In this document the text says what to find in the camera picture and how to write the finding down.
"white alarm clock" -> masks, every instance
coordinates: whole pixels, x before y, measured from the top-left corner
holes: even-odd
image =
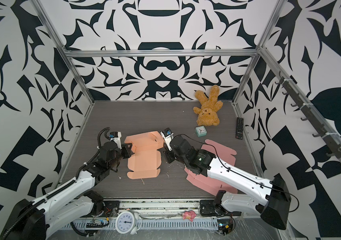
[[[136,223],[141,220],[140,227],[137,228]],[[116,218],[116,230],[119,233],[125,234],[135,234],[140,230],[143,220],[140,218],[139,213],[125,211],[120,213]]]

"brown plush toy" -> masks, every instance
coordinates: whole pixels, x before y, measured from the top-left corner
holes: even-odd
[[[195,97],[201,103],[201,109],[198,107],[193,108],[193,112],[198,114],[197,124],[199,126],[217,126],[220,120],[217,116],[217,111],[221,109],[222,102],[217,101],[218,94],[220,93],[220,88],[214,85],[210,89],[209,98],[206,97],[205,93],[201,90],[197,90]]]

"pink pig figurine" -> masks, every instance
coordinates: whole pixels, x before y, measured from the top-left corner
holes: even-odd
[[[185,219],[189,219],[189,221],[193,222],[193,218],[196,217],[196,213],[194,211],[185,211],[183,214],[182,214],[182,218],[183,220]]]

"black remote control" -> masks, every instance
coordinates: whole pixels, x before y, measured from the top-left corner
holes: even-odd
[[[237,139],[243,138],[243,130],[244,130],[244,118],[237,118],[237,125],[236,125],[236,138]]]

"black and white abstract pattern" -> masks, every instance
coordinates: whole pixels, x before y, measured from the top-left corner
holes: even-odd
[[[41,0],[67,49],[255,48],[276,0]]]
[[[288,0],[266,46],[341,135],[341,0]],[[257,162],[299,198],[297,239],[341,239],[341,163],[277,81],[260,59],[238,103]]]
[[[0,233],[52,190],[89,105],[30,2],[0,0]]]
[[[251,57],[76,58],[95,100],[190,100],[195,91],[220,86],[232,99]]]
[[[68,50],[255,48],[276,0],[42,0]],[[232,99],[249,57],[77,58],[95,100]]]

